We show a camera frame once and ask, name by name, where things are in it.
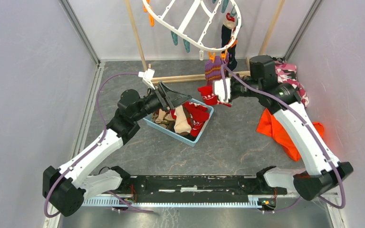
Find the red white patterned sock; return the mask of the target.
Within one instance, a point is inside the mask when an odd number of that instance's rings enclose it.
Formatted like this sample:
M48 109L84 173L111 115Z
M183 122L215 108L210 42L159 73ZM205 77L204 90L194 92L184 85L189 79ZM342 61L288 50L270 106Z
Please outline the red white patterned sock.
M223 103L219 101L218 96L214 94L213 87L211 85L199 87L197 90L201 94L202 100L205 104L210 106L224 105L227 107L231 107L230 103Z

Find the teal clothespin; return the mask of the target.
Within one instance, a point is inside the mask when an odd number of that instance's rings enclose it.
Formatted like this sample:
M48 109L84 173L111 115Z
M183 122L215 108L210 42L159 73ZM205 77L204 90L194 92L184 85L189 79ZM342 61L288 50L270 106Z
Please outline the teal clothespin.
M178 37L179 36L176 33L172 32L172 31L171 31L171 36L172 36L173 44L175 46L177 46L178 45ZM184 44L185 51L187 53L190 53L190 50L191 50L190 42L188 42L187 40L184 39L183 40L183 44Z

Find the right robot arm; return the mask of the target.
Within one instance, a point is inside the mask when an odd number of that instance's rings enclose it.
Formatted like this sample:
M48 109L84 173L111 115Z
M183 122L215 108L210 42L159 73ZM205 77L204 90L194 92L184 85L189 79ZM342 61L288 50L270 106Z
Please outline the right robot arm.
M293 64L268 55L250 59L250 75L231 73L223 82L229 99L255 97L277 120L299 152L304 171L267 168L256 179L258 192L267 194L274 187L295 190L303 199L321 198L339 188L346 200L344 180L353 172L349 162L341 162L325 144L306 113L307 96L297 80Z

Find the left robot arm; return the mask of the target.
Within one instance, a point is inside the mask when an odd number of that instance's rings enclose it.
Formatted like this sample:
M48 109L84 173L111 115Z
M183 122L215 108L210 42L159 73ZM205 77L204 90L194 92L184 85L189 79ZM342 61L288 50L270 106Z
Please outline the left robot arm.
M43 172L44 214L52 205L65 217L74 214L82 203L101 193L116 190L126 193L130 180L115 170L99 175L90 173L109 155L127 144L139 131L138 121L160 109L175 109L191 100L190 95L174 91L160 82L148 95L141 97L134 89L125 90L117 103L114 117L104 124L101 134L80 154L59 168L47 167Z

